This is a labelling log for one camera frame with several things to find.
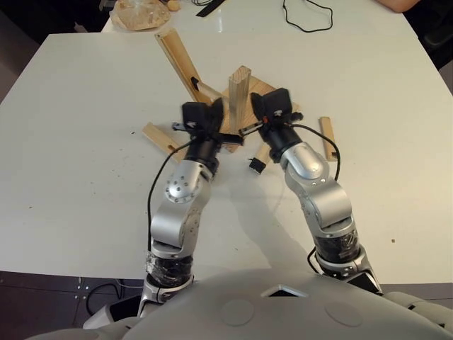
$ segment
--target white table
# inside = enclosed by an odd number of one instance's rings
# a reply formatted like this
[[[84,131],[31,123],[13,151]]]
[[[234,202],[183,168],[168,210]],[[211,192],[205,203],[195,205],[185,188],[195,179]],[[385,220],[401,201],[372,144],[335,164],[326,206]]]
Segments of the white table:
[[[203,80],[222,90],[244,64],[287,87],[307,125],[330,116],[340,183],[380,281],[453,281],[453,100],[410,28],[358,0],[324,1],[335,5],[334,29],[308,35],[282,21],[279,6],[268,8],[274,1],[256,1],[265,20],[253,27],[251,2],[222,5],[222,34],[212,31],[214,16],[181,15],[180,35]],[[310,15],[300,14],[308,25]],[[206,30],[195,34],[197,23]],[[164,156],[140,130],[152,121],[169,131],[189,100],[153,33],[50,36],[0,106],[0,270],[143,277],[145,202]],[[323,152],[317,137],[300,133]],[[219,156],[195,252],[198,278],[306,265],[311,235],[281,169],[248,169],[259,144],[253,135]]]

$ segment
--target wooden block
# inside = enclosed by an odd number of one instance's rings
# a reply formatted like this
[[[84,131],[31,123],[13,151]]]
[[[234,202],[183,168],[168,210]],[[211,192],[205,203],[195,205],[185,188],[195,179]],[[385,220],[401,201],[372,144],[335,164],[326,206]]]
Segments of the wooden block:
[[[211,86],[206,85],[199,81],[197,83],[198,91],[204,94],[205,96],[209,97],[212,102],[214,102],[218,98],[222,98],[222,103],[224,104],[224,114],[228,112],[229,108],[229,99],[227,96],[224,96],[222,93],[214,90]]]
[[[155,145],[157,145],[163,152],[170,154],[172,151],[175,151],[180,145],[172,140],[168,135],[158,129],[152,123],[148,123],[142,130],[143,134],[147,136]],[[176,152],[172,158],[177,162],[180,162],[184,159],[185,150]]]
[[[229,77],[229,127],[230,133],[235,135],[243,127],[250,75],[251,70],[241,66]]]
[[[252,92],[255,92],[257,94],[265,95],[268,94],[269,92],[272,92],[275,90],[275,87],[269,85],[268,83],[265,83],[264,81],[251,76],[250,77],[250,82],[248,85],[248,95],[247,95],[247,101],[246,101],[246,109],[244,113],[244,117],[242,120],[242,126],[241,128],[244,128],[248,125],[254,124],[257,122],[257,119],[255,115],[253,114],[253,109],[252,109],[252,103],[250,100],[250,94]],[[229,90],[226,89],[225,91],[222,92],[222,94],[226,97],[229,96]],[[300,110],[300,105],[296,103],[292,103],[292,111],[299,111]],[[220,129],[220,132],[223,133],[230,133],[230,124],[229,124],[229,112],[228,110],[224,110],[224,122],[222,124],[222,128]],[[236,151],[238,148],[238,145],[228,145],[226,146],[226,149],[229,150],[230,152]]]
[[[321,117],[319,118],[319,125],[321,126],[321,133],[325,135],[327,138],[335,142],[335,138],[333,136],[333,128],[332,128],[332,123],[331,119],[329,117]],[[326,159],[329,162],[334,162],[337,160],[337,154],[335,152],[335,149],[331,145],[331,143],[327,142],[326,140],[323,140],[324,144],[324,150],[326,152]]]
[[[211,104],[211,100],[207,96],[193,88],[192,77],[201,79],[181,38],[179,38],[178,32],[172,28],[166,32],[157,33],[155,36],[192,99]]]

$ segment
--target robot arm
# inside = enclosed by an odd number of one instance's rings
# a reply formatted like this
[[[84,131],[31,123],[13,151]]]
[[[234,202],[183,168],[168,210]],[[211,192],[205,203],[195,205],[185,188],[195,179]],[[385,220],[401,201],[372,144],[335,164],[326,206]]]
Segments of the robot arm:
[[[222,144],[242,144],[237,135],[219,133],[223,122],[222,100],[183,105],[183,124],[192,142],[185,159],[167,180],[162,204],[151,220],[151,246],[139,315],[162,304],[193,282],[191,271],[203,208],[210,199],[210,183],[219,162]]]
[[[349,198],[329,174],[327,161],[302,142],[292,127],[302,115],[292,114],[288,90],[264,96],[252,93],[251,100],[259,122],[241,132],[258,130],[271,148],[270,157],[285,171],[286,184],[301,203],[323,272],[381,293],[365,248],[359,243]]]

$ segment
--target small black object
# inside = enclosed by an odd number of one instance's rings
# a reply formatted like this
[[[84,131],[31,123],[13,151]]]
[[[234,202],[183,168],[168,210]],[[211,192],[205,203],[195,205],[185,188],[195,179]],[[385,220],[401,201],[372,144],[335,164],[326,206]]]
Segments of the small black object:
[[[208,16],[213,10],[215,10],[217,7],[222,5],[222,3],[225,0],[212,0],[211,2],[206,5],[200,12],[197,13],[197,16],[204,18],[205,16]]]
[[[263,170],[266,168],[266,164],[260,161],[258,158],[253,158],[248,167],[254,170],[258,175],[261,175]]]

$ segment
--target black tape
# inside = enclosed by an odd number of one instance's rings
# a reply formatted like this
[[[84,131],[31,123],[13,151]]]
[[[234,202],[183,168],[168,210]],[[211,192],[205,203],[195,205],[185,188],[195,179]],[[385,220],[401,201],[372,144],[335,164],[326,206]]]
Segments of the black tape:
[[[186,283],[192,275],[193,257],[182,259],[154,258],[151,278],[161,288],[179,287]]]
[[[319,256],[333,264],[345,264],[356,259],[360,253],[357,231],[341,237],[315,237],[316,252]]]

